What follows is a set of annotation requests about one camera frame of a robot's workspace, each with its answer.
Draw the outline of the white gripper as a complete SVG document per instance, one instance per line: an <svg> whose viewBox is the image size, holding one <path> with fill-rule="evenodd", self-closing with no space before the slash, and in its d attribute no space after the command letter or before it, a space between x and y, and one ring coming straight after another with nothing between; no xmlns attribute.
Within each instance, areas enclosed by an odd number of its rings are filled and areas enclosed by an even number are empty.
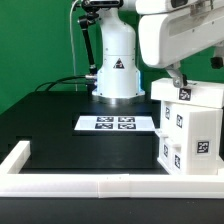
<svg viewBox="0 0 224 224"><path fill-rule="evenodd" d="M224 6L190 15L188 9L166 14L144 15L139 22L143 61L153 68L165 68L176 88L187 85L180 71L181 61L224 41ZM224 67L224 46L216 46L210 59L213 69Z"/></svg>

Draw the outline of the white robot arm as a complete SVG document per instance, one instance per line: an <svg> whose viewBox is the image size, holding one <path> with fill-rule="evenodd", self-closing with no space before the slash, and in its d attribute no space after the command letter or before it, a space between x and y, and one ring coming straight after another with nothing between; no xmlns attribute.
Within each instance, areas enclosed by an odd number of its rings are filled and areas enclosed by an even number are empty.
<svg viewBox="0 0 224 224"><path fill-rule="evenodd" d="M90 0L100 19L103 65L93 94L111 103L144 95L135 46L143 62L187 85L180 61L224 41L224 0Z"/></svg>

